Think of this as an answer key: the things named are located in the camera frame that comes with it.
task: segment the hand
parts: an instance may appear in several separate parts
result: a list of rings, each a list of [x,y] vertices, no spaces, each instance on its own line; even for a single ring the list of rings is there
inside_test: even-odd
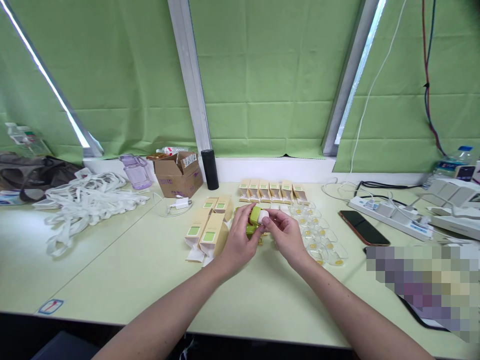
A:
[[[305,257],[309,258],[297,220],[280,210],[267,211],[270,216],[263,218],[263,225],[273,235],[278,250],[288,263],[293,266]]]
[[[247,223],[254,206],[255,203],[251,203],[240,207],[236,211],[225,248],[217,258],[217,263],[223,264],[229,277],[237,273],[254,257],[260,236],[265,232],[265,227],[259,226],[250,240],[247,237]]]

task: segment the gray bag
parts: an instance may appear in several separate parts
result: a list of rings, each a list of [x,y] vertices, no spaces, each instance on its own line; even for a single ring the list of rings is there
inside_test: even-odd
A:
[[[53,156],[28,158],[14,152],[0,152],[0,187],[20,190],[20,199],[26,203],[43,200],[25,194],[28,189],[47,190],[68,184],[83,167]]]

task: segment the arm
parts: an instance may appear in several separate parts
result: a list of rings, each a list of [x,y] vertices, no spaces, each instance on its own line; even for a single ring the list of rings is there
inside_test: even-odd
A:
[[[247,239],[245,229],[254,205],[238,209],[219,257],[150,305],[94,359],[165,359],[213,292],[255,255],[265,228],[259,227]]]
[[[361,359],[429,359],[433,357],[391,321],[348,290],[308,253],[296,220],[279,210],[264,219],[281,254],[312,288]]]

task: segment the black thermos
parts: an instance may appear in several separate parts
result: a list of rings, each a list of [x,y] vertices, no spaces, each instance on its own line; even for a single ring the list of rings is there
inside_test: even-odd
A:
[[[219,188],[219,177],[217,175],[217,163],[215,163],[215,153],[212,149],[202,150],[201,159],[205,170],[206,185],[208,190],[217,190]]]

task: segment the smartphone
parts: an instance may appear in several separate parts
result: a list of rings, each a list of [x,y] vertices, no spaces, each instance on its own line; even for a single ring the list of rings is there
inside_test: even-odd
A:
[[[463,180],[465,182],[472,181],[472,178],[475,174],[475,166],[457,166],[455,168],[454,179]]]
[[[358,211],[338,212],[347,225],[368,246],[389,246],[390,241],[373,227]]]

